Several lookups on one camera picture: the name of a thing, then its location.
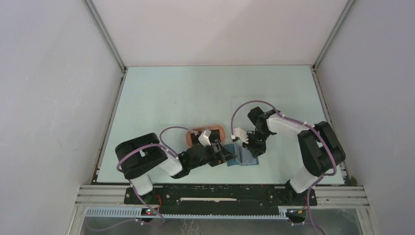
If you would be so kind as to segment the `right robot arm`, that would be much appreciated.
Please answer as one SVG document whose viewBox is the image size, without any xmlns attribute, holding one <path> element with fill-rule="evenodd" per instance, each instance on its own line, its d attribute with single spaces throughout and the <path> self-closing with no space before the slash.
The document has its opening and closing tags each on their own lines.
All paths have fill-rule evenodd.
<svg viewBox="0 0 415 235">
<path fill-rule="evenodd" d="M 302 201 L 306 190 L 346 159 L 343 147 L 326 121 L 311 126 L 275 110 L 265 112 L 259 107 L 251 109 L 247 117 L 255 130 L 248 132 L 243 147 L 254 158 L 266 152 L 266 140 L 271 135 L 283 134 L 299 144 L 303 167 L 285 184 L 284 197 L 289 204 Z"/>
</svg>

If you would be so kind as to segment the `blue card holder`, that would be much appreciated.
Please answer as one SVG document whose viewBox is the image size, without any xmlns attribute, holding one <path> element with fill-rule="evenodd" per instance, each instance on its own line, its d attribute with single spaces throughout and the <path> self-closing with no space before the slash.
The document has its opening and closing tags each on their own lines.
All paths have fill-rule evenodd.
<svg viewBox="0 0 415 235">
<path fill-rule="evenodd" d="M 250 165 L 259 165 L 258 158 L 253 157 L 252 153 L 245 149 L 243 146 L 234 142 L 231 144 L 226 144 L 224 147 L 231 153 L 233 153 L 236 158 L 227 161 L 227 166 L 250 166 Z"/>
</svg>

